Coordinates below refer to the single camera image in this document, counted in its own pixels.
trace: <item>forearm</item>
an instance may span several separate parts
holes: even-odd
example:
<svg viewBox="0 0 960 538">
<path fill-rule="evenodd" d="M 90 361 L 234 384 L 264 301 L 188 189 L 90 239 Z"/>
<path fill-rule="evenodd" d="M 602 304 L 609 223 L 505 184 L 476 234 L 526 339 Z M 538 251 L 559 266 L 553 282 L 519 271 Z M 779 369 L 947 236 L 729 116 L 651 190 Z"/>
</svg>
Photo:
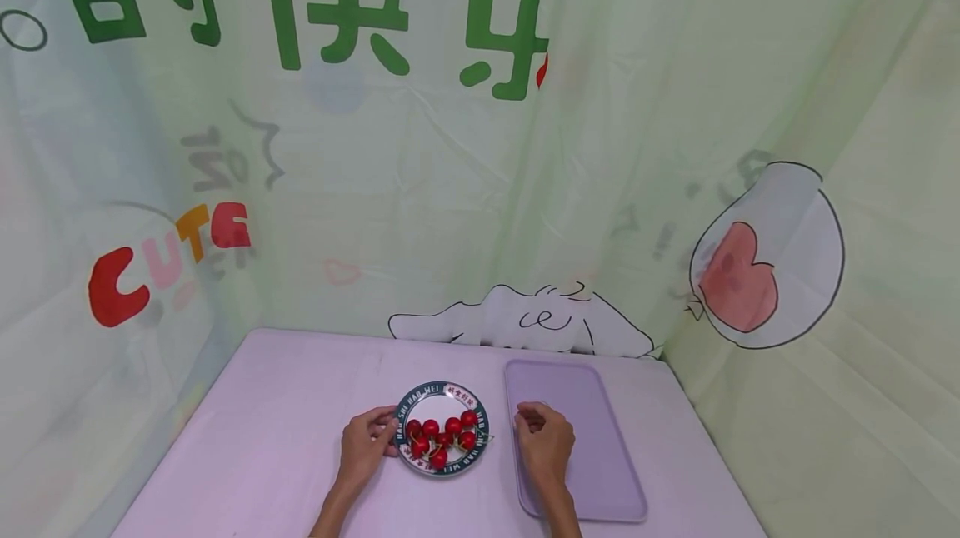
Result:
<svg viewBox="0 0 960 538">
<path fill-rule="evenodd" d="M 335 481 L 327 499 L 323 500 L 320 517 L 310 531 L 310 538 L 339 538 L 343 520 L 347 519 L 347 513 L 358 499 L 359 493 L 358 489 L 345 486 L 340 480 Z"/>
<path fill-rule="evenodd" d="M 567 487 L 558 481 L 538 482 L 537 492 L 550 525 L 551 538 L 583 538 L 573 496 Z"/>
</svg>

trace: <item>left hand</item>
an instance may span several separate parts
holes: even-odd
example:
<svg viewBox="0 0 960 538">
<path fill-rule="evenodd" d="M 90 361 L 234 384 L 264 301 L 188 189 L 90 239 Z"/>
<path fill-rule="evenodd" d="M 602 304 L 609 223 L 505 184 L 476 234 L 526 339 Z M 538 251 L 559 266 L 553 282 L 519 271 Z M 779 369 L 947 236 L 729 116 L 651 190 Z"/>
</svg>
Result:
<svg viewBox="0 0 960 538">
<path fill-rule="evenodd" d="M 399 456 L 391 441 L 399 422 L 396 406 L 379 406 L 354 417 L 343 428 L 340 472 L 337 482 L 348 489 L 362 490 L 371 480 L 384 456 Z"/>
</svg>

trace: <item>plate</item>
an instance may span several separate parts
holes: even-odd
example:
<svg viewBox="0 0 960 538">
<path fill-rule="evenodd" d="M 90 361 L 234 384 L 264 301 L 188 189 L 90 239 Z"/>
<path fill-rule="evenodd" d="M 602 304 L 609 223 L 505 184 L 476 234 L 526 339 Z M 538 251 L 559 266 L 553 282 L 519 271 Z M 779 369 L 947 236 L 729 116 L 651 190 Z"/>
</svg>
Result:
<svg viewBox="0 0 960 538">
<path fill-rule="evenodd" d="M 423 423 L 428 419 L 435 419 L 443 425 L 450 417 L 460 417 L 466 410 L 473 410 L 477 414 L 477 426 L 473 431 L 477 436 L 477 443 L 470 451 L 461 451 L 456 447 L 447 448 L 447 466 L 443 469 L 434 469 L 426 457 L 415 458 L 410 450 L 410 436 L 407 436 L 407 422 L 417 419 Z M 400 426 L 393 437 L 393 444 L 400 451 L 400 458 L 412 469 L 419 473 L 434 477 L 458 476 L 473 467 L 483 451 L 490 444 L 490 419 L 487 410 L 480 399 L 468 391 L 467 388 L 454 384 L 452 381 L 429 381 L 407 392 L 397 406 L 397 418 Z"/>
</svg>

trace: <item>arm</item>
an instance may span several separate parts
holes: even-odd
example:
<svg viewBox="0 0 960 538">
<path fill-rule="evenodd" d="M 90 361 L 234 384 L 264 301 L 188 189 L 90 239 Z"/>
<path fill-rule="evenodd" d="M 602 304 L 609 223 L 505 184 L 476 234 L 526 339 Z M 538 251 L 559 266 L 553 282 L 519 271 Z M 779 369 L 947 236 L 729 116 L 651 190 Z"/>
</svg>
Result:
<svg viewBox="0 0 960 538">
<path fill-rule="evenodd" d="M 543 403 L 520 403 L 514 420 L 520 456 L 541 498 L 550 536 L 583 538 L 567 489 L 567 464 L 576 441 L 573 426 Z"/>
<path fill-rule="evenodd" d="M 353 508 L 354 502 L 360 496 L 360 491 L 333 483 L 333 488 L 323 500 L 320 518 L 310 531 L 310 538 L 337 538 L 343 528 L 343 520 Z"/>
<path fill-rule="evenodd" d="M 338 538 L 350 507 L 367 487 L 384 456 L 397 456 L 391 444 L 398 421 L 394 406 L 379 406 L 350 420 L 343 428 L 340 445 L 340 471 L 333 488 L 323 500 L 320 517 L 310 538 Z"/>
<path fill-rule="evenodd" d="M 543 512 L 546 514 L 546 523 L 550 526 L 552 538 L 583 538 L 580 521 L 577 521 L 577 512 L 573 506 L 573 496 L 570 496 L 566 484 L 554 482 L 537 486 L 537 493 L 541 495 Z"/>
</svg>

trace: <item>printed backdrop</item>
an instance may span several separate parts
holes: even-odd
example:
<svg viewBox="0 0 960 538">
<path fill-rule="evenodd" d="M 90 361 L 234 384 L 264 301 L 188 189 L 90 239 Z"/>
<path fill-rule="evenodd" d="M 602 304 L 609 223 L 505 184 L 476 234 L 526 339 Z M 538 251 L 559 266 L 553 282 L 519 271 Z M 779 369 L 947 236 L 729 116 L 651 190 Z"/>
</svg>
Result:
<svg viewBox="0 0 960 538">
<path fill-rule="evenodd" d="M 952 536 L 959 28 L 0 0 L 0 536 L 109 536 L 258 326 L 665 353 L 771 536 Z"/>
</svg>

